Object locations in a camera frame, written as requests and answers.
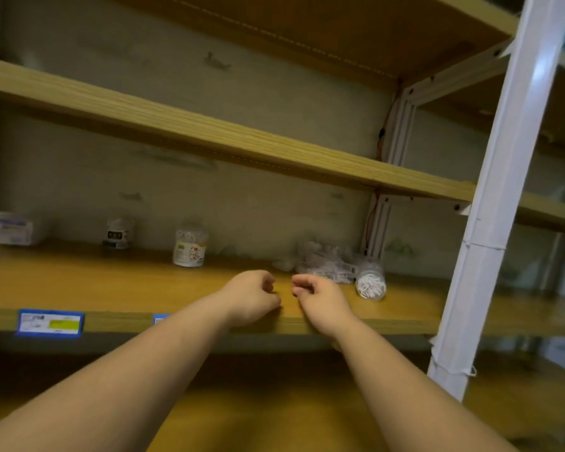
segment shelf label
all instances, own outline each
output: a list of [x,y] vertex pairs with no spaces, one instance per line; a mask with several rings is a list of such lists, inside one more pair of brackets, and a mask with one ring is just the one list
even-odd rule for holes
[[165,319],[169,314],[154,314],[153,315],[153,325],[158,324],[163,319]]
[[20,309],[17,334],[23,336],[78,337],[82,334],[83,313]]

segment small box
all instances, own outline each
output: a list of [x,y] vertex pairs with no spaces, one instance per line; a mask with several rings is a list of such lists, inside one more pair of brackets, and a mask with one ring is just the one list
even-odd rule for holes
[[0,244],[30,246],[47,236],[46,225],[37,218],[0,212]]

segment plastic jar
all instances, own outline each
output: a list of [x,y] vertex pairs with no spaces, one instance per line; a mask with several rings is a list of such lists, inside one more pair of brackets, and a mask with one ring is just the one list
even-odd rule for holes
[[364,261],[357,266],[356,291],[362,298],[373,301],[385,296],[387,285],[381,265],[372,261]]
[[181,225],[176,231],[173,263],[189,268],[203,265],[209,232],[201,225]]

